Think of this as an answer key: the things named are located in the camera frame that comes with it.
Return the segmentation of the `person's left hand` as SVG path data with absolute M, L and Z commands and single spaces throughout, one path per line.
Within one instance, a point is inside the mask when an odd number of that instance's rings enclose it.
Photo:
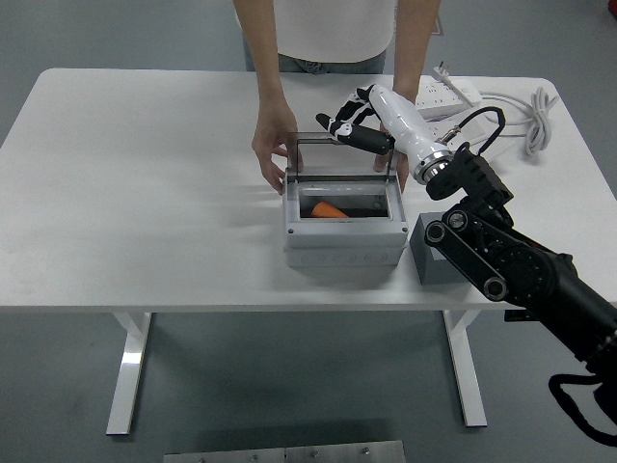
M 416 107 L 406 97 L 382 86 L 372 91 L 370 100 L 381 122 L 382 130 L 394 138 L 394 147 L 400 152 L 397 174 L 400 189 L 404 191 L 410 174 L 406 142 L 416 128 Z

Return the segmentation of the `person's right hand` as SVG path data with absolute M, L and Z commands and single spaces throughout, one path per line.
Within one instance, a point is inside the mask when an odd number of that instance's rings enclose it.
M 281 196 L 285 173 L 274 157 L 288 157 L 287 138 L 297 131 L 297 121 L 284 95 L 262 98 L 252 148 L 266 182 Z

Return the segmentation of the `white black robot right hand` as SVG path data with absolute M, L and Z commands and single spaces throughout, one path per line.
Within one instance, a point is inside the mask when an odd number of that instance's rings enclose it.
M 356 89 L 336 116 L 320 113 L 316 120 L 345 145 L 379 155 L 398 150 L 419 169 L 449 155 L 414 104 L 381 85 Z

